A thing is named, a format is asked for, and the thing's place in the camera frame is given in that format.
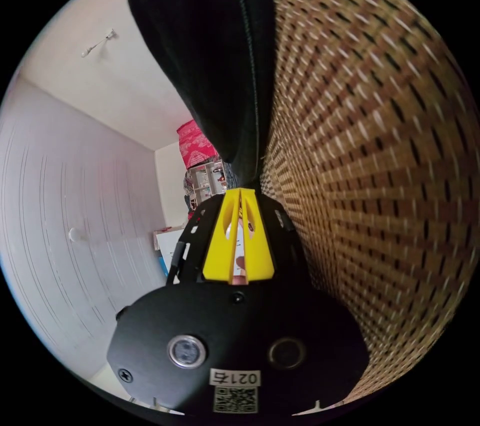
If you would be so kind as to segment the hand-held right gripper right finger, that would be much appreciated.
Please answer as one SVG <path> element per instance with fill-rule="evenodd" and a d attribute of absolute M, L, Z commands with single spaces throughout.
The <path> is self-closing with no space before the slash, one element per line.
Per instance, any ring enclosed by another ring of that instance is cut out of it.
<path fill-rule="evenodd" d="M 253 189 L 240 189 L 244 266 L 248 281 L 266 281 L 275 269 L 259 203 Z"/>

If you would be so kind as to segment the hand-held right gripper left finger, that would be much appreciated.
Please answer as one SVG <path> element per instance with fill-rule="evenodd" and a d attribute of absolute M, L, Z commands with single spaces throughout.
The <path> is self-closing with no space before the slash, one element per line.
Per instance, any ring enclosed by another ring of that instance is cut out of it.
<path fill-rule="evenodd" d="M 240 189 L 230 189 L 222 196 L 213 226 L 202 274 L 207 281 L 231 281 L 237 247 Z"/>

